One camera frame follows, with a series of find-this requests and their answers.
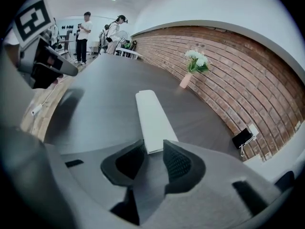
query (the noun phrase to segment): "flower vase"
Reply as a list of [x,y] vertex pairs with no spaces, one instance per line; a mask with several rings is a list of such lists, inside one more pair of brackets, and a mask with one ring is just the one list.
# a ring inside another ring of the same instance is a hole
[[181,86],[182,88],[187,87],[188,83],[189,83],[190,80],[191,80],[192,75],[193,75],[193,74],[192,74],[192,73],[189,73],[189,72],[185,75],[185,77],[182,79],[182,81],[181,81],[181,83],[180,83],[180,86]]

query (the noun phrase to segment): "black pants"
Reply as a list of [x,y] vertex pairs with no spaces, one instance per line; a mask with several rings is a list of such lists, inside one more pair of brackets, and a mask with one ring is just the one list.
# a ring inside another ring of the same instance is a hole
[[87,39],[77,40],[76,42],[76,58],[77,61],[86,63],[87,56]]

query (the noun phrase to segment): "brick wall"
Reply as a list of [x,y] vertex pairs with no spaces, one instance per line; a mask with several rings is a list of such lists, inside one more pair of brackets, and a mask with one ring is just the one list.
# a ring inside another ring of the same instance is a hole
[[133,37],[142,60],[179,80],[186,74],[187,50],[204,52],[210,71],[195,73],[189,87],[227,124],[234,135],[250,123],[260,134],[245,147],[245,159],[274,155],[305,118],[305,87],[293,70],[263,45],[215,28],[181,26]]

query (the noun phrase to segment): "wooden floor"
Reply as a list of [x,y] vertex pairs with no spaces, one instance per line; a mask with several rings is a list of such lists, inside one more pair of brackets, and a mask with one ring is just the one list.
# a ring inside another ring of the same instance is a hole
[[[63,57],[65,57],[66,60],[71,59],[68,54],[63,55]],[[77,66],[79,74],[81,74],[86,67],[89,67],[90,63],[92,63],[96,57],[97,55],[87,55],[87,64],[85,66],[81,65],[80,63],[74,64]],[[33,89],[35,95],[23,116],[23,120],[20,125],[21,129],[25,132],[31,133],[43,141],[54,110],[73,81],[74,77],[64,75],[62,79],[59,79],[59,83],[57,85],[52,84],[48,89]],[[31,115],[31,111],[36,106],[43,104],[44,102],[45,104],[40,112],[33,117]]]

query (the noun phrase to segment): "white t-shirt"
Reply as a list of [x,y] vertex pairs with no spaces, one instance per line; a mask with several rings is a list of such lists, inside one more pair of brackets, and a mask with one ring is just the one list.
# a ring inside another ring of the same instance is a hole
[[[81,25],[87,30],[92,30],[92,22],[91,21],[81,23]],[[86,32],[84,29],[81,29],[80,34],[78,36],[78,40],[88,39],[88,35],[89,35],[88,32]]]

